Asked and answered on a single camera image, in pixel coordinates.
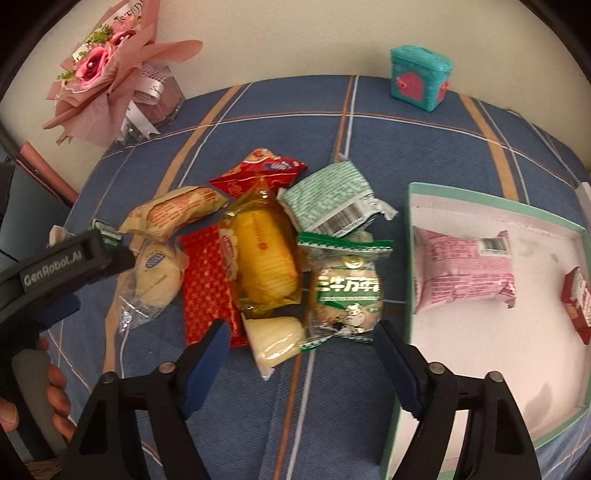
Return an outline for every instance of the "flower bouquet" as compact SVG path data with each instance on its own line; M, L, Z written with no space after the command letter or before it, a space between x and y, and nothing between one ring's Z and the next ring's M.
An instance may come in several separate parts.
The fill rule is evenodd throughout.
M155 43L160 0L123 0L110 8L74 53L47 99L61 125L58 145L73 137L108 147L122 140L129 124L150 137L184 100L169 62L181 63L201 50L199 40Z

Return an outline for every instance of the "bed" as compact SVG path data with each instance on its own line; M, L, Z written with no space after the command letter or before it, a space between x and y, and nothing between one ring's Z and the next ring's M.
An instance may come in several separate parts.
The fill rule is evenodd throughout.
M309 175L344 153L376 197L403 212L408 183L477 190L524 202L580 225L586 219L574 189L589 177L573 152L518 113L449 92L432 113L389 95L389 80L309 76L266 80L186 102L161 134L113 145L96 166L66 222L74 233L92 218L119 226L156 192L206 182L266 147L305 161ZM185 227L209 226L217 214ZM370 230L393 239L379 269L385 317L404 324L404 214ZM150 372L184 348L182 298L161 316L113 335L105 317L116 279L82 288L81 310L48 332L52 360L68 379L72 417L79 418L103 372ZM234 391L240 391L236 397ZM233 349L202 410L188 421L213 480L376 479L394 392L373 349L332 340L282 364L263 382L248 348ZM139 416L152 478L164 479L147 418ZM576 465L591 436L589 414L537 450L543 478L558 480Z

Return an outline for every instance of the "barcode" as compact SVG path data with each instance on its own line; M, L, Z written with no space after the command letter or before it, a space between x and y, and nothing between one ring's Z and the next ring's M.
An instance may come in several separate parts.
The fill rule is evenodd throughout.
M482 246L484 250L496 250L498 252L507 252L505 241L502 238L483 238Z
M315 228L314 232L322 235L334 235L363 219L365 219L365 215L355 203L352 203Z

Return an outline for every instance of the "teal toy box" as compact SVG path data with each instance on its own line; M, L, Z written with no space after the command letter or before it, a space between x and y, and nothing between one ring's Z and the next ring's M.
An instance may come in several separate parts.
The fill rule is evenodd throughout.
M392 58L391 93L427 112L435 109L449 87L453 63L426 48L404 45L390 50Z

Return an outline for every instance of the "pink rose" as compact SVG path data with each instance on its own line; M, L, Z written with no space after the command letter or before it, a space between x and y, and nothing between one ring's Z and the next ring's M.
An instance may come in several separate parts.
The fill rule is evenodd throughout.
M100 78L110 57L109 47L98 46L78 62L74 75L81 80L82 87L89 87Z
M113 35L113 39L111 39L111 42L113 42L113 45L117 47L121 42L123 42L129 37L133 37L135 34L135 30L125 30L124 32L119 32Z
M125 17L123 20L115 21L111 24L111 29L114 34L121 33L127 30L133 30L136 26L137 20L134 15Z

